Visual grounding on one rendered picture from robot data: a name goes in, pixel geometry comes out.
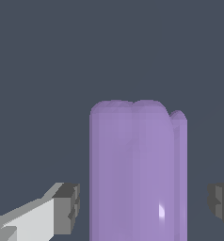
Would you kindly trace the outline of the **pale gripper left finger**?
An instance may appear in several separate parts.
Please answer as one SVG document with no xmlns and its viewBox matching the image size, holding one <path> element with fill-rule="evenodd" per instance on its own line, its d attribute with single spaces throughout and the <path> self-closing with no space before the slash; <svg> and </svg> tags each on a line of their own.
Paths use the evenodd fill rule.
<svg viewBox="0 0 224 241">
<path fill-rule="evenodd" d="M 55 183 L 40 199 L 0 216 L 0 241 L 50 241 L 71 234 L 80 209 L 80 184 Z"/>
</svg>

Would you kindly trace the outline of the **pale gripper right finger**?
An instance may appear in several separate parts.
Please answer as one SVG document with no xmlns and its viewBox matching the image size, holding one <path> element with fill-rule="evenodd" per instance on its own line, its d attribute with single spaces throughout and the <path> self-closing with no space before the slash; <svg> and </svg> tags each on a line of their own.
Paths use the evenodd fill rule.
<svg viewBox="0 0 224 241">
<path fill-rule="evenodd" d="M 210 211 L 224 223 L 224 183 L 208 184 L 207 192 Z"/>
</svg>

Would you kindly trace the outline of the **purple rounded block object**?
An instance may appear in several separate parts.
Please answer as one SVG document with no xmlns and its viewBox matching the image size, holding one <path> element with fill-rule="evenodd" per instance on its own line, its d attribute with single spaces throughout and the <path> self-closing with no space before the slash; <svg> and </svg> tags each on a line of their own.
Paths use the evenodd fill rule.
<svg viewBox="0 0 224 241">
<path fill-rule="evenodd" d="M 187 241 L 187 119 L 158 101 L 89 115 L 89 241 Z"/>
</svg>

